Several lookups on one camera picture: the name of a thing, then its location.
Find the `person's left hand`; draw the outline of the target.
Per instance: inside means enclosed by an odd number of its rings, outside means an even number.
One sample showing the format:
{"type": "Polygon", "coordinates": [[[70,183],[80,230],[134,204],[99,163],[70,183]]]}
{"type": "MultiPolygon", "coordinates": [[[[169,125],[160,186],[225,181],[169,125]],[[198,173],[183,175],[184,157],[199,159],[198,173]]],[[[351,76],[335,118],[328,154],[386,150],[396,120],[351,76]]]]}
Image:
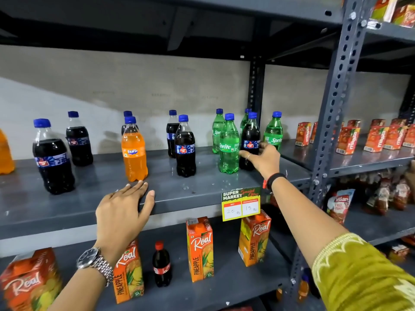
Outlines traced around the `person's left hand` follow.
{"type": "Polygon", "coordinates": [[[101,248],[102,255],[115,257],[118,261],[131,241],[143,230],[148,221],[140,221],[139,213],[148,192],[148,183],[139,181],[135,186],[127,184],[103,197],[96,209],[95,243],[96,247],[101,248]]]}

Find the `person's right hand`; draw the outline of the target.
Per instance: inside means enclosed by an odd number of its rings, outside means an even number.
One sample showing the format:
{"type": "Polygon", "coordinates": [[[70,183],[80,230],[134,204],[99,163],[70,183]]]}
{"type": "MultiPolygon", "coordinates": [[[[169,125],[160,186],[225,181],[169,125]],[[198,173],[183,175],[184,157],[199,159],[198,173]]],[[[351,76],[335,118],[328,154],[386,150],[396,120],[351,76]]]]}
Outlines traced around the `person's right hand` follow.
{"type": "Polygon", "coordinates": [[[260,142],[260,163],[252,163],[263,179],[267,179],[279,171],[280,153],[268,143],[260,142]]]}

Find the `blue-capped cola bottle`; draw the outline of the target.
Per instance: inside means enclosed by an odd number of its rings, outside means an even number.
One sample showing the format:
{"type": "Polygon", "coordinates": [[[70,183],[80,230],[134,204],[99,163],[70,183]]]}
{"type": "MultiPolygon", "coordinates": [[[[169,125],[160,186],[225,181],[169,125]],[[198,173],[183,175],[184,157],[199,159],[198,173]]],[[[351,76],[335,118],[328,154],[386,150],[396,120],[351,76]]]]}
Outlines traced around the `blue-capped cola bottle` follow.
{"type": "Polygon", "coordinates": [[[258,155],[261,132],[257,124],[257,113],[249,112],[245,127],[242,129],[240,152],[258,155]]]}
{"type": "Polygon", "coordinates": [[[53,195],[73,191],[75,177],[64,142],[52,131],[48,119],[34,119],[33,124],[37,134],[32,152],[44,188],[53,195]]]}
{"type": "Polygon", "coordinates": [[[69,126],[66,129],[67,140],[72,162],[77,167],[93,164],[93,154],[88,131],[82,124],[77,111],[69,111],[69,126]]]}
{"type": "Polygon", "coordinates": [[[121,135],[123,136],[124,135],[124,132],[125,132],[125,130],[127,129],[127,127],[129,126],[129,125],[132,125],[133,123],[134,123],[134,126],[135,126],[135,128],[137,129],[137,130],[139,130],[139,128],[138,128],[138,125],[137,125],[137,120],[136,120],[136,118],[135,118],[135,116],[133,116],[132,115],[132,112],[131,111],[124,111],[123,112],[123,115],[124,115],[124,124],[122,125],[122,129],[121,129],[121,135]],[[126,118],[129,118],[129,117],[133,117],[134,118],[134,122],[130,122],[130,121],[128,121],[126,118]]]}
{"type": "Polygon", "coordinates": [[[180,123],[177,117],[177,111],[174,109],[169,110],[169,121],[166,126],[168,155],[170,158],[174,159],[176,158],[175,135],[179,125],[180,123]]]}
{"type": "Polygon", "coordinates": [[[195,137],[188,121],[188,115],[179,115],[179,127],[175,133],[176,169],[181,177],[191,177],[196,173],[195,137]]]}

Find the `person's right forearm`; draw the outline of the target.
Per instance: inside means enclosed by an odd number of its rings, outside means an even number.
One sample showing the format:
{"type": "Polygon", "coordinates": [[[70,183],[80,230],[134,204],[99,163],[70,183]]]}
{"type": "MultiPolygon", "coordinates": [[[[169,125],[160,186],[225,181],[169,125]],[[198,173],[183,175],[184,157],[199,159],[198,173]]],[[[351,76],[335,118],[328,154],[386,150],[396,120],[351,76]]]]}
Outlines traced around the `person's right forearm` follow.
{"type": "Polygon", "coordinates": [[[348,231],[312,203],[287,179],[279,177],[272,183],[276,202],[301,250],[312,267],[322,250],[348,231]]]}

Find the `person's left forearm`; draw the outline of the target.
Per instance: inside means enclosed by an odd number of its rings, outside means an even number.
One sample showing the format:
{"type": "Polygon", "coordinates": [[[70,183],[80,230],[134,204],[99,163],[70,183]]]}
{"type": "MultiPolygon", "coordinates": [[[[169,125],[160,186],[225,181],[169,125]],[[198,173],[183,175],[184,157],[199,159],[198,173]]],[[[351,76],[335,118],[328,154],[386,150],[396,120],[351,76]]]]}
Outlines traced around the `person's left forearm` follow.
{"type": "MultiPolygon", "coordinates": [[[[103,257],[114,267],[117,258],[103,257]]],[[[48,311],[94,311],[105,284],[105,278],[97,270],[77,270],[48,311]]]]}

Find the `green lemon soda bottle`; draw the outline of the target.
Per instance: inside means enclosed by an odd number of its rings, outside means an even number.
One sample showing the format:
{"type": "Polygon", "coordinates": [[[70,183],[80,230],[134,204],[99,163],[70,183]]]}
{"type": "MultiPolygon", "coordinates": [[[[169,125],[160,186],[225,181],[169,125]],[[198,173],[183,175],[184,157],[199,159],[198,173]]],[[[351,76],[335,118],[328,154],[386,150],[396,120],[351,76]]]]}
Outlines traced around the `green lemon soda bottle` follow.
{"type": "Polygon", "coordinates": [[[224,127],[225,118],[223,115],[223,109],[218,108],[216,109],[216,117],[212,124],[212,151],[214,154],[219,154],[219,144],[220,144],[220,133],[224,127]]]}
{"type": "Polygon", "coordinates": [[[246,126],[246,123],[247,123],[247,120],[248,120],[248,113],[251,112],[251,111],[252,111],[251,108],[246,108],[245,111],[244,111],[244,116],[241,120],[240,127],[239,127],[239,134],[240,135],[242,135],[242,131],[246,126]]]}
{"type": "Polygon", "coordinates": [[[233,113],[225,114],[225,123],[220,131],[219,169],[222,173],[227,174],[236,173],[239,169],[240,137],[234,119],[233,113]]]}
{"type": "Polygon", "coordinates": [[[263,142],[268,143],[280,151],[283,140],[283,126],[281,124],[282,112],[274,111],[264,133],[263,142]]]}

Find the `black and red wristband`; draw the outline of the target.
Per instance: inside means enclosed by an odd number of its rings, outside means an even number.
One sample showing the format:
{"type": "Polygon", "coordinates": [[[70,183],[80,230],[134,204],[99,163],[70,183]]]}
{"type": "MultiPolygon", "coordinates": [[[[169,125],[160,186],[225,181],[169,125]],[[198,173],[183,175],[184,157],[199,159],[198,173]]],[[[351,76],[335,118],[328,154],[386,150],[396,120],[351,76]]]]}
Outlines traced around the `black and red wristband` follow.
{"type": "Polygon", "coordinates": [[[286,175],[283,174],[283,173],[280,173],[280,172],[272,174],[267,179],[264,179],[262,188],[272,192],[272,190],[273,190],[272,189],[273,182],[276,179],[278,179],[278,178],[284,178],[284,179],[286,179],[286,175]]]}

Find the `orange soda bottle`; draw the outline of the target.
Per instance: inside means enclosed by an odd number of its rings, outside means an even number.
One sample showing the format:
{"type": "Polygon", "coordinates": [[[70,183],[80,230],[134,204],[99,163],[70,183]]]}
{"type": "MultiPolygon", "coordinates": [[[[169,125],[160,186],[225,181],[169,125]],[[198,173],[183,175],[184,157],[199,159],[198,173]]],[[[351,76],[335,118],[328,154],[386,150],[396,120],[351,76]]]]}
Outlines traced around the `orange soda bottle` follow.
{"type": "MultiPolygon", "coordinates": [[[[133,117],[126,118],[134,122],[133,117]]],[[[146,144],[140,130],[129,125],[121,140],[122,157],[129,182],[143,181],[148,176],[146,144]]]]}
{"type": "Polygon", "coordinates": [[[0,129],[0,175],[7,175],[15,170],[15,164],[11,155],[8,139],[0,129]]]}

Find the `green and yellow price tag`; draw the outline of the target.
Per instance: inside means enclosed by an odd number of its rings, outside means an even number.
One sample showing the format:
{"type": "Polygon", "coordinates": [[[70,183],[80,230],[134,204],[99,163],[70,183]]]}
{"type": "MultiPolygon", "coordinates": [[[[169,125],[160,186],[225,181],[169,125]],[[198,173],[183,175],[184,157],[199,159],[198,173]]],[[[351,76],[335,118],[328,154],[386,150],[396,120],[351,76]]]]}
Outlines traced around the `green and yellow price tag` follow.
{"type": "Polygon", "coordinates": [[[260,214],[261,189],[250,187],[221,193],[222,220],[230,221],[260,214]]]}

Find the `grey metal shelving rack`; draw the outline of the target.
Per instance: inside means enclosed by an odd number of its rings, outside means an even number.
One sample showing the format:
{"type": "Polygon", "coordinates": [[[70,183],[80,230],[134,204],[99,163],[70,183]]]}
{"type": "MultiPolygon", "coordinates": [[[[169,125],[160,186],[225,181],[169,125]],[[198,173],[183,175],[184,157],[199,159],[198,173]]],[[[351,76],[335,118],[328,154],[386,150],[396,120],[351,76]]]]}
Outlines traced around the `grey metal shelving rack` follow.
{"type": "Polygon", "coordinates": [[[221,203],[221,193],[259,187],[257,172],[227,175],[206,146],[213,109],[240,120],[252,108],[265,124],[272,66],[322,68],[316,143],[294,149],[283,141],[288,180],[320,203],[328,180],[409,164],[413,150],[371,154],[358,141],[352,158],[334,153],[356,71],[412,73],[415,60],[368,60],[414,42],[415,31],[369,20],[376,0],[0,0],[0,128],[16,170],[0,176],[0,257],[44,247],[41,234],[59,236],[96,224],[101,198],[125,186],[120,149],[123,111],[138,117],[147,149],[153,214],[221,203]],[[196,173],[181,177],[168,155],[169,110],[188,115],[195,137],[196,173]],[[94,163],[72,167],[75,189],[52,195],[32,155],[33,120],[46,118],[61,139],[69,110],[90,134],[94,163]]]}

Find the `small red-capped cola bottle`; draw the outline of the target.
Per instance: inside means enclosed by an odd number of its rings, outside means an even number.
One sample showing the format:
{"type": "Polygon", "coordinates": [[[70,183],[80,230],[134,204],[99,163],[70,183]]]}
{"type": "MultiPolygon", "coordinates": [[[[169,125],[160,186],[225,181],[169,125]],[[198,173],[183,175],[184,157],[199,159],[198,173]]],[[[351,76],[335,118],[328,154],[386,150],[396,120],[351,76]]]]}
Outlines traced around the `small red-capped cola bottle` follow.
{"type": "Polygon", "coordinates": [[[170,255],[161,240],[155,242],[155,250],[152,259],[155,283],[157,287],[167,287],[172,280],[170,255]]]}

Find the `orange pineapple juice carton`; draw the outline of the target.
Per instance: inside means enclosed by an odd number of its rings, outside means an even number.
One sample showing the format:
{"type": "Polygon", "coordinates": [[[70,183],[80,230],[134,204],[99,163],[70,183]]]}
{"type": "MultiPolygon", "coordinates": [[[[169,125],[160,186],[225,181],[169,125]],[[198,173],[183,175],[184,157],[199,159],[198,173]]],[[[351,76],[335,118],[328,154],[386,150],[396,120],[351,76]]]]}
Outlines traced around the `orange pineapple juice carton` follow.
{"type": "Polygon", "coordinates": [[[188,265],[192,282],[214,276],[213,229],[208,217],[186,221],[188,265]]]}
{"type": "Polygon", "coordinates": [[[62,288],[51,247],[15,256],[0,275],[8,311],[47,311],[62,288]]]}
{"type": "Polygon", "coordinates": [[[117,261],[112,283],[117,304],[143,296],[144,279],[137,239],[132,240],[117,261]]]}
{"type": "Polygon", "coordinates": [[[238,253],[246,267],[264,260],[270,226],[271,217],[263,209],[259,214],[241,219],[238,253]]]}

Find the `silver metal wristwatch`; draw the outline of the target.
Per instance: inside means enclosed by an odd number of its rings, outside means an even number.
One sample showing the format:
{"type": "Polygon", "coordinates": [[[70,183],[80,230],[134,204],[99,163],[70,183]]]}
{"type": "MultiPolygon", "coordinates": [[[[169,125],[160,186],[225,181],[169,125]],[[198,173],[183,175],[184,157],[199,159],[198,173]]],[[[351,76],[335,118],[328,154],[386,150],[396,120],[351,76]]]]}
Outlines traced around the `silver metal wristwatch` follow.
{"type": "Polygon", "coordinates": [[[78,270],[93,268],[106,280],[105,287],[113,281],[114,270],[111,264],[102,256],[100,247],[92,247],[84,251],[76,261],[78,270]]]}

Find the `red and white snack packet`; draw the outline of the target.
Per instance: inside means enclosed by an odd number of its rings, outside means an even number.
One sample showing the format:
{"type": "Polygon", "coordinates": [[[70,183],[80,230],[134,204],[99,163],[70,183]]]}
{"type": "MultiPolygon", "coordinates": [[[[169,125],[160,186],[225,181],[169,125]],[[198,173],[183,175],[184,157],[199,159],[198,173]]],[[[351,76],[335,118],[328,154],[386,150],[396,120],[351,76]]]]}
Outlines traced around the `red and white snack packet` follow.
{"type": "Polygon", "coordinates": [[[338,190],[327,201],[326,213],[341,225],[344,225],[354,193],[355,189],[338,190]]]}

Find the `row of small red juice boxes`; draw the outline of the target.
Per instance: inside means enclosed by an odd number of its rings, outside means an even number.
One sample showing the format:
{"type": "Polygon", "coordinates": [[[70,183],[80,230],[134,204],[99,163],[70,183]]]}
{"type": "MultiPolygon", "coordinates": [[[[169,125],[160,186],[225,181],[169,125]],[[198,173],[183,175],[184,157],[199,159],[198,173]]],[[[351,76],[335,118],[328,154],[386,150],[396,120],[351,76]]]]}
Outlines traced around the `row of small red juice boxes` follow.
{"type": "MultiPolygon", "coordinates": [[[[314,145],[317,136],[318,122],[301,122],[298,124],[294,145],[307,147],[314,145]]],[[[349,120],[334,125],[333,135],[329,146],[335,140],[336,131],[340,130],[337,137],[335,153],[340,155],[354,154],[361,132],[360,120],[349,120]]],[[[371,153],[382,152],[382,150],[400,150],[402,147],[415,148],[415,124],[407,124],[406,119],[395,118],[390,124],[385,119],[373,119],[369,132],[364,142],[363,150],[371,153]]]]}

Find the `row of brown snack packets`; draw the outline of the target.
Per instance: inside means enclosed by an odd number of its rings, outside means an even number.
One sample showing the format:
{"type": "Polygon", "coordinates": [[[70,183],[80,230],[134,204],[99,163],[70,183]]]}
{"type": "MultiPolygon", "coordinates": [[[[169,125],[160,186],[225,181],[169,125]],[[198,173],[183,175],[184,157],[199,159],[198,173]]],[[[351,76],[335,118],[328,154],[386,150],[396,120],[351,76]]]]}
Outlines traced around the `row of brown snack packets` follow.
{"type": "Polygon", "coordinates": [[[369,214],[385,216],[389,209],[404,211],[411,200],[412,191],[403,175],[383,178],[368,198],[364,210],[369,214]]]}

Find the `small orange drink bottle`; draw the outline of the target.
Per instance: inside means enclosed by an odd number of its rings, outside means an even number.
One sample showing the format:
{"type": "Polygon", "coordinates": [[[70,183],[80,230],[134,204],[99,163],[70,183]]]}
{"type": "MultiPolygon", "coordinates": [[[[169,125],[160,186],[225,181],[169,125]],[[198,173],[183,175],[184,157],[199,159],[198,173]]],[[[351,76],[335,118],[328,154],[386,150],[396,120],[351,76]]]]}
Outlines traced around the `small orange drink bottle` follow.
{"type": "Polygon", "coordinates": [[[299,284],[297,299],[298,303],[303,303],[307,299],[309,291],[309,277],[306,273],[304,273],[299,284]]]}

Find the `green embroidered sleeve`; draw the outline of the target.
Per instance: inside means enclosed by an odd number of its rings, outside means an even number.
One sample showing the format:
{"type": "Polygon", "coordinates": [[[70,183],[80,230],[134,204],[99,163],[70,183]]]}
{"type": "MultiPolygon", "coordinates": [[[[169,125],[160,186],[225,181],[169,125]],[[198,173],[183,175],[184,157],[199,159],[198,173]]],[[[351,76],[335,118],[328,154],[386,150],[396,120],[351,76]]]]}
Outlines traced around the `green embroidered sleeve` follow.
{"type": "Polygon", "coordinates": [[[354,233],[326,245],[311,271],[327,311],[415,311],[415,277],[354,233]]]}

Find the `orange snack packet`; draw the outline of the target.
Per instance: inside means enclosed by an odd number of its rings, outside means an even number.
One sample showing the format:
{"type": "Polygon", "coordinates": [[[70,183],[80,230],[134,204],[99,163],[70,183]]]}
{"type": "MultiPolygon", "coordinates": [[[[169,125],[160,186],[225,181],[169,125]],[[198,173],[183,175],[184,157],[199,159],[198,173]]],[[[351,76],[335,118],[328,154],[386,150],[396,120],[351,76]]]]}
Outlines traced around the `orange snack packet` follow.
{"type": "Polygon", "coordinates": [[[406,260],[409,252],[410,248],[403,244],[397,244],[395,246],[391,246],[387,258],[395,264],[403,263],[406,260]]]}

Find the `red juice carton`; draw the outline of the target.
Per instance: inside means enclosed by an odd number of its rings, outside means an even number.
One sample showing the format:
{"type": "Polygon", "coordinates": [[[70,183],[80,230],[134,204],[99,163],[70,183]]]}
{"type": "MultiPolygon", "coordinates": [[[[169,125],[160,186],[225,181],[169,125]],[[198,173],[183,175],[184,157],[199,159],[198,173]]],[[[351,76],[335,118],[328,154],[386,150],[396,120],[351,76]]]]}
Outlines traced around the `red juice carton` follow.
{"type": "Polygon", "coordinates": [[[398,4],[391,22],[401,27],[413,28],[415,26],[415,4],[398,4]]]}
{"type": "Polygon", "coordinates": [[[390,23],[397,3],[398,0],[377,0],[373,7],[370,19],[390,23]]]}

